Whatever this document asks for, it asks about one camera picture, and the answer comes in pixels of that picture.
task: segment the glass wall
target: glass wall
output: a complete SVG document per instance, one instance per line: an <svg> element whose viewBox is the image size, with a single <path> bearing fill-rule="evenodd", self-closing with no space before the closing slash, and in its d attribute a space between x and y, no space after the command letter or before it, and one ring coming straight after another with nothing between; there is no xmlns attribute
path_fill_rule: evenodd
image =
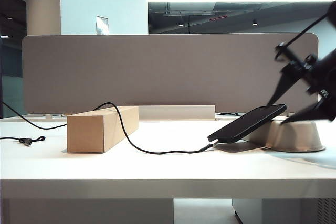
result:
<svg viewBox="0 0 336 224"><path fill-rule="evenodd" d="M0 0L0 10L1 100L19 113L25 114L21 42L26 36L26 2ZM2 118L14 115L7 107L2 106Z"/></svg>

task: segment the desk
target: desk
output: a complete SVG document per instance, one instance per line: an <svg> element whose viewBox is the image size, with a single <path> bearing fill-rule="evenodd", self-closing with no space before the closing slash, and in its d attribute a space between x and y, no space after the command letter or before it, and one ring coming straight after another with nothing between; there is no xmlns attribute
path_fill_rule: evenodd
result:
<svg viewBox="0 0 336 224"><path fill-rule="evenodd" d="M130 138L146 150L197 150L227 123L140 122ZM2 197L335 198L335 122L318 122L317 127L327 149L316 153L281 153L240 141L204 153L149 155L123 140L104 154L68 154L65 127L42 131L25 122L0 120L1 136L47 137L31 147L1 141Z"/></svg>

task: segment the charging cable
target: charging cable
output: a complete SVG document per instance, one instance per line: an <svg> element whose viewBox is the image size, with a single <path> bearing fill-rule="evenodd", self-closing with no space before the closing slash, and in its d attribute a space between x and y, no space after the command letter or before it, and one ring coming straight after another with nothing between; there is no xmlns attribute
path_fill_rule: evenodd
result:
<svg viewBox="0 0 336 224"><path fill-rule="evenodd" d="M53 129L56 129L56 128L60 128L60 127L63 127L63 126L66 126L67 124L62 124L62 125L59 125L59 126L55 126L55 127L40 127L34 123L32 123L30 120L26 119L24 116L22 116L20 113L18 113L17 111L15 111L12 107L10 107L8 104L6 104L5 102L3 102L2 100L0 100L0 102L5 105L7 108L9 108L11 111L13 111L15 114L17 114L20 118L22 118L23 120L25 120L27 123L31 124L32 126L34 127L37 127L41 130L53 130ZM142 152L145 152L145 153L148 153L148 154L156 154L156 155L160 155L160 154L168 154L168 153L187 153L187 154L192 154L192 153L199 153L199 152L203 152L211 147L215 147L215 145L218 144L218 140L213 140L211 141L208 145L206 145L205 147L199 149L199 150L196 150L196 151L167 151L167 152L151 152L151 151L147 151L147 150L144 150L142 148L139 148L137 147L135 144L132 143L132 141L130 140L130 138L128 137L128 134L126 132L126 129L125 129L125 126L124 126L124 122L122 120L122 117L121 117L121 113L118 109L118 107L116 105L114 105L114 103L112 102L106 102L106 103L103 103L101 105L99 105L98 107L96 107L94 110L98 110L100 109L101 107L105 106L105 105L112 105L117 113L118 113L118 116L119 116L119 119L120 119L120 123L121 123L121 127L122 127L122 131L124 132L125 134L125 137L127 138L128 142L134 147L136 148L137 150L139 151L142 151ZM16 137L0 137L0 140L4 140L4 139L14 139L14 140L18 140L20 143L23 143L25 144L26 146L31 146L32 142L37 142L37 141L43 141L45 140L46 138L44 136L40 136L39 138L33 140L31 138L16 138Z"/></svg>

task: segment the desk leg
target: desk leg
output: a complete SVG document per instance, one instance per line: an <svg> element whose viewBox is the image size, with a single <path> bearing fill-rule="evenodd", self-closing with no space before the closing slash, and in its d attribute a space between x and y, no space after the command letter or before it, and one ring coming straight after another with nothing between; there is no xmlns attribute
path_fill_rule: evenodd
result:
<svg viewBox="0 0 336 224"><path fill-rule="evenodd" d="M173 224L173 199L10 199L5 224Z"/></svg>

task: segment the wall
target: wall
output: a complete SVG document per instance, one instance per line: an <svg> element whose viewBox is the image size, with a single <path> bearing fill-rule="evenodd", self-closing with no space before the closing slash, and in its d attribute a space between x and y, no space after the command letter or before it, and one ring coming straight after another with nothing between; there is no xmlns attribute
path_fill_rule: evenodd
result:
<svg viewBox="0 0 336 224"><path fill-rule="evenodd" d="M27 0L27 35L60 34L60 0Z"/></svg>
<svg viewBox="0 0 336 224"><path fill-rule="evenodd" d="M241 30L239 33L297 33L305 29L315 20L316 18L310 18L271 26L255 26L248 30ZM336 29L327 20L318 23L308 32L316 34L319 39L319 57L323 58L330 51L335 49Z"/></svg>
<svg viewBox="0 0 336 224"><path fill-rule="evenodd" d="M61 0L61 34L96 34L96 16L110 34L148 34L147 0Z"/></svg>

